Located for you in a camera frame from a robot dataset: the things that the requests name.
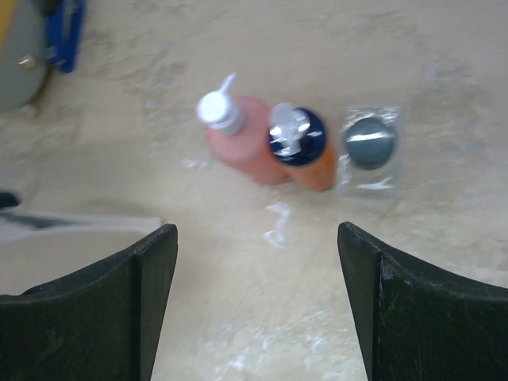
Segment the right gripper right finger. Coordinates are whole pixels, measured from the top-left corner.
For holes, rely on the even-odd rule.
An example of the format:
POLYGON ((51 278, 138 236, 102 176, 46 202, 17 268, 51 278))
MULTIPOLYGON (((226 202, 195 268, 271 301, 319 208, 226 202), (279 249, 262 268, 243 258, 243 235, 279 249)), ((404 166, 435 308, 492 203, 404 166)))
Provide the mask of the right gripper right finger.
POLYGON ((351 222, 337 248, 370 380, 505 380, 507 290, 393 248, 351 222))

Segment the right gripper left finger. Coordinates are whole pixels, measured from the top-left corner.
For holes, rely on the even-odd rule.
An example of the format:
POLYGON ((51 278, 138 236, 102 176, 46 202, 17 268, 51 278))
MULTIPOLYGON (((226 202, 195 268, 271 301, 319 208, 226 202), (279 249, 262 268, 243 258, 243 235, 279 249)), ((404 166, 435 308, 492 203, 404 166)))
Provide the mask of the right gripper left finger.
POLYGON ((3 380, 150 380, 178 254, 176 225, 1 297, 3 380))

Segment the beige canvas bag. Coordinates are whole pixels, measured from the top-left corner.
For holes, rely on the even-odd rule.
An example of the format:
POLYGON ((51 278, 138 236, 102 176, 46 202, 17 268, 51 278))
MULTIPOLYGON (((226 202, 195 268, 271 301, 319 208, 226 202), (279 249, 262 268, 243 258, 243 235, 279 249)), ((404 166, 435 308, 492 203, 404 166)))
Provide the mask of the beige canvas bag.
POLYGON ((29 212, 1 191, 1 293, 18 295, 77 271, 157 230, 157 217, 29 212))

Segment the clear square bottle black cap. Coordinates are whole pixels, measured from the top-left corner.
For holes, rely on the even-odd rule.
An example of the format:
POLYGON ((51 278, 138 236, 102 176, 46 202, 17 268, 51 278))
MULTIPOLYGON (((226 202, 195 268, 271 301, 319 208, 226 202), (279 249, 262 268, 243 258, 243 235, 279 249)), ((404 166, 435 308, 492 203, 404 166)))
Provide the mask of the clear square bottle black cap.
POLYGON ((402 166, 401 106, 347 108, 340 133, 337 188, 348 196, 394 197, 402 166))

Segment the orange blue pump bottle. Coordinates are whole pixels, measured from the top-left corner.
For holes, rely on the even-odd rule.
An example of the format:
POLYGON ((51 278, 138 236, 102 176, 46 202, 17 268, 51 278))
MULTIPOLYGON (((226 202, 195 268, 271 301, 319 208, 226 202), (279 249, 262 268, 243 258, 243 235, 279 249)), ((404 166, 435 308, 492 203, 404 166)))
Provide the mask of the orange blue pump bottle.
POLYGON ((290 177, 312 191, 327 191, 336 182, 336 150, 324 121, 314 111, 288 102, 269 116, 269 147, 290 177))

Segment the pink pump bottle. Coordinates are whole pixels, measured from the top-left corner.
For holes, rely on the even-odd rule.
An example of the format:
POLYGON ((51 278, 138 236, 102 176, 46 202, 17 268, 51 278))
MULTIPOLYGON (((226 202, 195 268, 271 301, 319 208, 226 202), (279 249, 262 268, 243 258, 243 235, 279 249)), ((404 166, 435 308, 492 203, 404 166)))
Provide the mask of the pink pump bottle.
POLYGON ((235 96, 229 88, 236 79, 228 75, 221 86, 205 94, 196 106, 206 125, 206 139, 213 156, 264 186, 284 183, 288 173, 269 147, 270 106, 259 98, 235 96))

